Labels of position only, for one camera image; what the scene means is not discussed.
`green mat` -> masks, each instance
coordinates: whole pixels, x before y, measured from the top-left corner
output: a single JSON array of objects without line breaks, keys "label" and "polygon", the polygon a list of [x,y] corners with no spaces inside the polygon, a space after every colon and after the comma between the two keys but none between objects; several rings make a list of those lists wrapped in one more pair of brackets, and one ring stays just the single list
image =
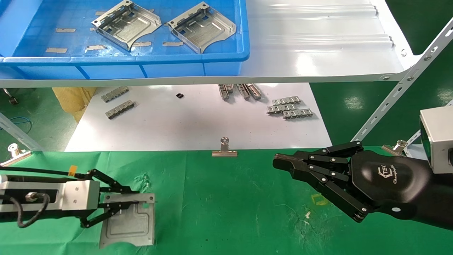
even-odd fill
[{"label": "green mat", "polygon": [[294,151],[239,151],[238,158],[212,158],[210,151],[34,153],[15,166],[97,168],[123,185],[154,192],[156,245],[99,250],[101,224],[83,230],[78,219],[63,218],[26,229],[2,223],[0,254],[452,253],[452,231],[377,213],[357,224],[309,185],[272,167],[275,153]]}]

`yellow tape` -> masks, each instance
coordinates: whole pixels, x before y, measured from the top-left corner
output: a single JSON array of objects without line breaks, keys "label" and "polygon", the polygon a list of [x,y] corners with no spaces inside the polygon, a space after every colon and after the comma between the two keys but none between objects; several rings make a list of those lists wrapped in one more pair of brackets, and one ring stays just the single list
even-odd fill
[{"label": "yellow tape", "polygon": [[69,168],[69,172],[67,173],[67,175],[74,177],[76,172],[77,172],[77,166],[72,165]]}]

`black cable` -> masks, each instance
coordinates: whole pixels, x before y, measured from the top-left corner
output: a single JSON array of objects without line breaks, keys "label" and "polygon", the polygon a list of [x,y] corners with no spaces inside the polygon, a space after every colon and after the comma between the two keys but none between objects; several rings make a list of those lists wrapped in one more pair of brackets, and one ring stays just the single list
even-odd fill
[{"label": "black cable", "polygon": [[[0,167],[0,170],[18,171],[18,172],[34,172],[34,173],[45,173],[45,174],[56,174],[56,175],[68,176],[68,172],[36,169],[36,168],[26,168],[26,167]],[[83,179],[85,177],[85,174],[75,173],[74,177],[76,177],[77,179]]]},{"label": "black cable", "polygon": [[24,208],[22,204],[17,201],[15,198],[8,196],[8,195],[0,195],[0,199],[8,199],[17,207],[17,226],[19,228],[26,228],[37,221],[41,215],[46,211],[47,205],[49,205],[50,197],[46,193],[36,193],[35,198],[42,198],[43,199],[43,206],[36,212],[36,214],[31,217],[31,219],[27,222],[22,221],[22,215],[24,213]]}]

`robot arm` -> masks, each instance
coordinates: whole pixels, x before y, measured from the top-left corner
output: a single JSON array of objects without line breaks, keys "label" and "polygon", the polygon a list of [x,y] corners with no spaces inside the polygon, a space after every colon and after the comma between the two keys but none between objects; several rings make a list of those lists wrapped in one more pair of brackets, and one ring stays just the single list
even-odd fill
[{"label": "robot arm", "polygon": [[276,154],[273,165],[308,183],[356,222],[381,212],[453,230],[453,175],[434,174],[428,161],[382,156],[356,141]]},{"label": "robot arm", "polygon": [[[65,175],[67,172],[20,167],[0,167],[0,170],[39,172]],[[19,228],[25,228],[38,219],[73,216],[80,219],[82,228],[89,228],[115,215],[121,209],[127,210],[139,201],[100,203],[101,193],[138,193],[128,186],[122,186],[97,169],[87,174],[75,173],[75,178],[52,178],[1,175],[0,176],[0,222],[17,221]],[[108,185],[100,187],[98,181]],[[109,208],[104,213],[88,219],[98,208]]]}]

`robotic hand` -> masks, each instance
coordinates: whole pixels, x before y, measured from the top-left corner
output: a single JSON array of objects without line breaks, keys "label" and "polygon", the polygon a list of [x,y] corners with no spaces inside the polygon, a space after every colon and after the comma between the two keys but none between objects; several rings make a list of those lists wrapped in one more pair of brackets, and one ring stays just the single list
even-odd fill
[{"label": "robotic hand", "polygon": [[276,154],[273,165],[308,183],[356,222],[381,212],[453,230],[453,174],[434,174],[428,161],[382,156],[356,141]]}]

